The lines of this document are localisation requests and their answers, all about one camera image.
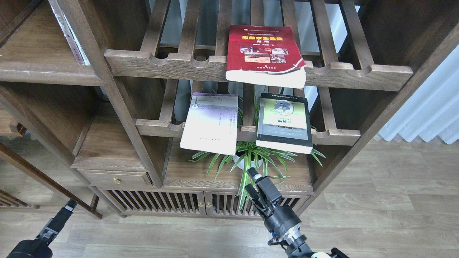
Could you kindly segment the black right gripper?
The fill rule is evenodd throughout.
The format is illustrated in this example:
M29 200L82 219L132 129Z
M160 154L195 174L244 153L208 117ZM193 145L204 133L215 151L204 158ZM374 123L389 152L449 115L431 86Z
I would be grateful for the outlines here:
M301 220L291 207L278 205L281 194L274 183L267 176L259 174L255 168L249 168L246 173L258 189L256 191L251 183L245 186L258 214L264 219L264 225L272 235L268 245L280 244L298 248L305 243L307 238L299 232ZM269 216L269 209L273 205L273 212Z

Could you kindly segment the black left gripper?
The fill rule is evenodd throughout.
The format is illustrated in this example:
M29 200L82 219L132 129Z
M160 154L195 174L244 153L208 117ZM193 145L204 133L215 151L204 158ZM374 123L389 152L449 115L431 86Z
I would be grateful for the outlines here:
M22 240L7 258L52 258L53 253L47 241L53 241L57 237L76 206L77 202L70 199L39 232L38 239Z

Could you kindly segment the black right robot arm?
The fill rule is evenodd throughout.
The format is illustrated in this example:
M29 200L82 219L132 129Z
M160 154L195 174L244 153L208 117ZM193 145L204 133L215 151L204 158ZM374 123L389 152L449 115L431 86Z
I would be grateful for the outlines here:
M332 248L330 254L312 251L307 245L307 237L300 233L301 220L290 206L279 203L281 194L273 182L268 177L260 175L254 168L249 168L247 173L258 190L251 184L246 185L245 190L272 235L268 245L281 245L289 258L347 257L337 248Z

